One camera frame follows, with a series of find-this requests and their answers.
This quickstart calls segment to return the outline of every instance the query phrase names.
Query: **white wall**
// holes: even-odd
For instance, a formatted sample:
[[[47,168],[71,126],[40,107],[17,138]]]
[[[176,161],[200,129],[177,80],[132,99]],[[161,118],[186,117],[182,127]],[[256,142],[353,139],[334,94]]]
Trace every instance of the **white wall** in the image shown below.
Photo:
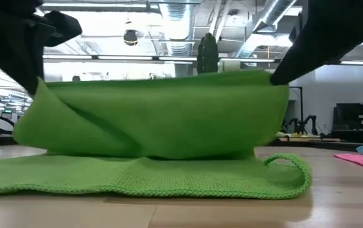
[[[316,115],[325,134],[332,129],[336,103],[363,103],[363,66],[322,66],[293,84],[303,86],[304,118]]]

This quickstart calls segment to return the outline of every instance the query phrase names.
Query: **green towel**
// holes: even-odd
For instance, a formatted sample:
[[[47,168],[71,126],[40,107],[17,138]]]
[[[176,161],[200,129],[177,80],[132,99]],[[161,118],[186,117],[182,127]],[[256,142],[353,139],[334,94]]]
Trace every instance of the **green towel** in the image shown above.
[[[0,194],[296,197],[312,180],[307,163],[283,154],[262,161],[253,152],[275,138],[288,102],[288,88],[269,77],[40,80],[14,138],[48,153],[0,160]]]

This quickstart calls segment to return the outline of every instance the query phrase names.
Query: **desk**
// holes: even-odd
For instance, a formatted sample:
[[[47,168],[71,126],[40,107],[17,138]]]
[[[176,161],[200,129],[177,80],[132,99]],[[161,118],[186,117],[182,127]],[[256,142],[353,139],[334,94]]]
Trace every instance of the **desk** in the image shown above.
[[[0,146],[0,158],[41,154]],[[290,228],[363,227],[363,167],[314,148],[264,147],[256,154],[296,153],[312,165],[311,190],[297,199],[151,199],[114,196],[0,196],[0,228]]]

